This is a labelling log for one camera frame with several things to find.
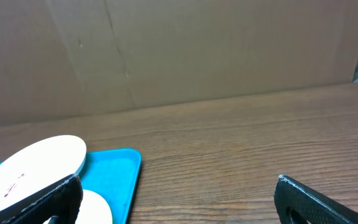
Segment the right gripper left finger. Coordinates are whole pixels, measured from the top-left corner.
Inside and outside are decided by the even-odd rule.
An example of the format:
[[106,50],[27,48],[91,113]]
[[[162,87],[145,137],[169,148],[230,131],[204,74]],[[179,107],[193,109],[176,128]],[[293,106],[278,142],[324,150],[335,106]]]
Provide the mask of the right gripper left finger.
[[0,211],[0,224],[74,224],[83,188],[78,174],[70,174]]

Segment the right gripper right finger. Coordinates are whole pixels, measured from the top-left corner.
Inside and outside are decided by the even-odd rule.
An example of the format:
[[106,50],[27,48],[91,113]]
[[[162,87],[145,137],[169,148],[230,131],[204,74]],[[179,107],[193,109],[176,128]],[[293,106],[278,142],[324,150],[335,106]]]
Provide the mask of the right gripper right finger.
[[287,176],[278,176],[274,204],[284,224],[358,224],[358,213]]

